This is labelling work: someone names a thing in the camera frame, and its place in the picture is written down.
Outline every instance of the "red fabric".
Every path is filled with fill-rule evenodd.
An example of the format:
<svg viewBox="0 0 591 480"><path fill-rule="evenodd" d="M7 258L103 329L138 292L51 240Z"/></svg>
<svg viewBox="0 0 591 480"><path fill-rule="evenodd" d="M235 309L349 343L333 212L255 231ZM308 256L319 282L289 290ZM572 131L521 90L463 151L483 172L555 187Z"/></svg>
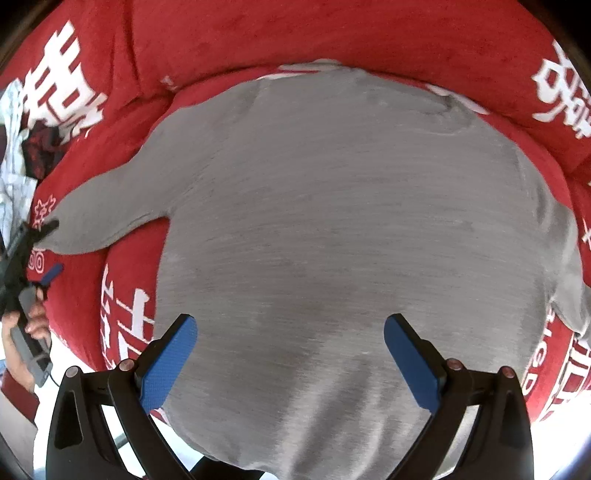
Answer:
<svg viewBox="0 0 591 480"><path fill-rule="evenodd" d="M150 102L138 100L121 109L117 117L93 127L87 138L74 140L62 161L37 188L31 223L39 226L74 188L127 162L167 106L165 97ZM48 292L47 314L60 340L94 369L105 368L98 330L99 293L106 256L106 249L68 256L34 249L28 269L28 278L38 281L55 263L64 264L63 273L52 282Z"/></svg>
<svg viewBox="0 0 591 480"><path fill-rule="evenodd" d="M141 97L129 6L130 2L114 0L64 0L25 39L0 75L0 86L14 78L26 84L30 72L38 79L34 88L41 96L38 103L46 107L35 119L52 125L70 123L72 115L84 113L93 100L104 118L114 115ZM101 94L107 99L99 99ZM92 124L98 117L90 116Z"/></svg>
<svg viewBox="0 0 591 480"><path fill-rule="evenodd" d="M251 66L328 58L459 92L524 127L566 171L591 155L591 140L575 139L562 113L549 123L532 117L558 103L540 101L532 80L543 59L557 61L557 54L550 33L516 0L378 0L347 8L337 0L172 0L139 2L133 14L146 93Z"/></svg>
<svg viewBox="0 0 591 480"><path fill-rule="evenodd" d="M21 384L17 383L10 372L6 370L2 374L2 393L6 396L8 401L16 407L16 409L24 415L24 417L31 423L35 423L35 415L39 408L39 398L30 393Z"/></svg>
<svg viewBox="0 0 591 480"><path fill-rule="evenodd" d="M137 358L154 336L156 275L168 219L147 223L113 244L102 282L100 326L109 368Z"/></svg>

